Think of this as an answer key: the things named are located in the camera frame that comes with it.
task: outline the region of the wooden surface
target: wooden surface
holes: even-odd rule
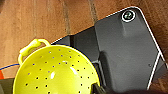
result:
[[[168,0],[1,0],[0,67],[17,63],[19,50],[35,38],[54,42],[129,6],[142,9],[167,61],[167,5]],[[2,72],[5,78],[13,78],[17,69],[15,66]],[[168,92],[166,78],[157,80],[151,89]]]

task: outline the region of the yellow colander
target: yellow colander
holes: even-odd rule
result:
[[[41,43],[46,46],[31,53]],[[90,94],[93,83],[100,85],[89,59],[69,46],[34,39],[20,50],[18,61],[13,94]]]

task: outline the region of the wooden table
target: wooden table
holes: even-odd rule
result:
[[[54,42],[129,6],[142,9],[168,60],[168,0],[1,0],[0,67],[18,63],[19,50],[35,38]],[[13,78],[17,69],[2,72],[5,78]],[[155,81],[151,89],[168,92],[166,78]]]

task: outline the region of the colander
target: colander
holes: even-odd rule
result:
[[[31,53],[41,43],[46,46]],[[69,46],[34,39],[20,50],[18,61],[13,94],[90,94],[93,83],[100,86],[89,59]]]

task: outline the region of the colander handle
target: colander handle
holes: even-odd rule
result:
[[[31,52],[35,48],[37,48],[41,45],[41,43],[44,43],[46,46],[51,46],[50,43],[45,39],[34,39],[33,41],[30,42],[30,44],[28,46],[26,46],[20,50],[20,55],[18,58],[19,64],[22,65],[23,64],[23,57],[30,55]]]

